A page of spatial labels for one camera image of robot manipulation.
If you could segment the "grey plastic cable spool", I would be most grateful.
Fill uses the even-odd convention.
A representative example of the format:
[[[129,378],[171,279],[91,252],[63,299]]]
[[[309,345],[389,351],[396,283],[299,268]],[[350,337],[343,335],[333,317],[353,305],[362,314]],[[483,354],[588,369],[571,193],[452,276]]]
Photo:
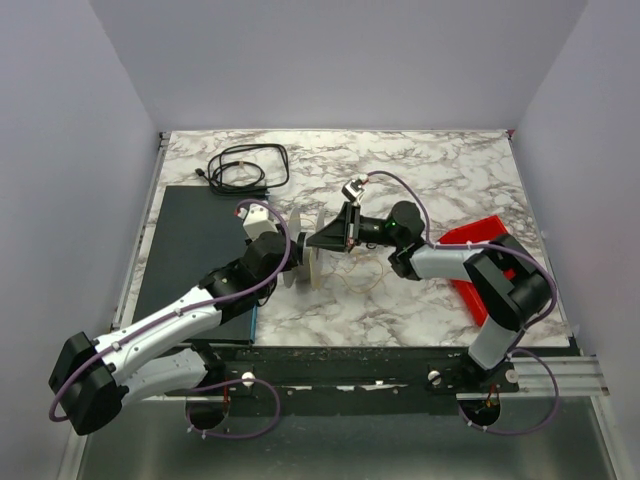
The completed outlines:
[[[307,245],[307,240],[325,226],[325,210],[321,208],[315,221],[303,218],[298,206],[289,215],[288,228],[295,243],[298,265],[282,274],[286,288],[319,290],[322,283],[323,252]]]

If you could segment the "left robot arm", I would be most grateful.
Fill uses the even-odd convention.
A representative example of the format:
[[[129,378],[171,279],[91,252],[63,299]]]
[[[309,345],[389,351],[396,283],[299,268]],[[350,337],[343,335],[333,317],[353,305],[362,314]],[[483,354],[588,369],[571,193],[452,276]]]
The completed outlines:
[[[254,310],[273,293],[278,274],[302,262],[302,248],[290,236],[262,233],[242,257],[212,270],[159,311],[94,339],[83,332],[69,337],[48,381],[54,394],[50,420],[68,421],[87,435],[133,403],[197,388],[213,368],[212,356],[172,348]]]

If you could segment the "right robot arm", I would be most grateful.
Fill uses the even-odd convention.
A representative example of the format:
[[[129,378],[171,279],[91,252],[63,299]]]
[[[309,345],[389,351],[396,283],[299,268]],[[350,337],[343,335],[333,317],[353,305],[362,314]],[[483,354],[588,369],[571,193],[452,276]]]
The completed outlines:
[[[510,234],[480,244],[431,245],[424,230],[419,208],[412,202],[396,203],[384,218],[363,216],[359,207],[346,202],[331,222],[307,238],[307,245],[334,252],[349,252],[361,244],[391,247],[388,261],[401,278],[472,284],[487,319],[467,355],[476,368],[492,370],[536,316],[553,310],[554,281]]]

